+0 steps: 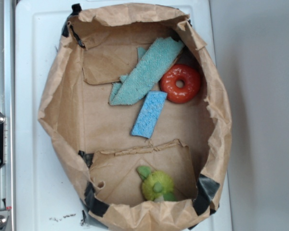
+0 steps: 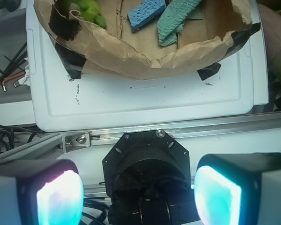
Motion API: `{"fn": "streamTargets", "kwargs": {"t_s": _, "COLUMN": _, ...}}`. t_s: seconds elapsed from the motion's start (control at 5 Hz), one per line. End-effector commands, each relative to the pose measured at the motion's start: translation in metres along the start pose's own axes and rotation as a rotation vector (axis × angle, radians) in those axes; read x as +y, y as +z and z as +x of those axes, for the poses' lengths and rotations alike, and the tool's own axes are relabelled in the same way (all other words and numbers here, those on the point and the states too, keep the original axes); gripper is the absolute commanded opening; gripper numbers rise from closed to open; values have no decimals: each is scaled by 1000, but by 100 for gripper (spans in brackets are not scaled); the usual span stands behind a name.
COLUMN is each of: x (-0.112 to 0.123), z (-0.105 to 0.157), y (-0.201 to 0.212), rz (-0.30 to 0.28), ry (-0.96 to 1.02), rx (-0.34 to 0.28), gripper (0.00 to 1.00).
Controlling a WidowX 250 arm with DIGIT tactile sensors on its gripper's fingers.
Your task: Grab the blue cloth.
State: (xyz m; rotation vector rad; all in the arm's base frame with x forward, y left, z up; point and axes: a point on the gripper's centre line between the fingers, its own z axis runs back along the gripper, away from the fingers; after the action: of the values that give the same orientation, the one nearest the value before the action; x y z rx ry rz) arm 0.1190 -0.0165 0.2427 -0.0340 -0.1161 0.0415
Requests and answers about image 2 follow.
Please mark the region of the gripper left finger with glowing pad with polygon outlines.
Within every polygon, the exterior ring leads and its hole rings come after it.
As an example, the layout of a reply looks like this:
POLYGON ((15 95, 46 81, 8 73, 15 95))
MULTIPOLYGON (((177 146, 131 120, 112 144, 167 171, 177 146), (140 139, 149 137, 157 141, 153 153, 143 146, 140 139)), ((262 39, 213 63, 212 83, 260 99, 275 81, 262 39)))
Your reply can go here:
POLYGON ((0 225, 77 225, 84 188, 68 159, 0 159, 0 225))

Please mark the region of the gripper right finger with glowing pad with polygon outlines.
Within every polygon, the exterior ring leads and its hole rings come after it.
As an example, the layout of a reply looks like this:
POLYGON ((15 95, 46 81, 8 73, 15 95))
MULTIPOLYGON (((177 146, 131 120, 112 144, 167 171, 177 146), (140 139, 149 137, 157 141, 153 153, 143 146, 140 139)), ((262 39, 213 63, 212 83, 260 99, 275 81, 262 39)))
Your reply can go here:
POLYGON ((194 197, 205 225, 281 225, 281 153, 204 155, 194 197))

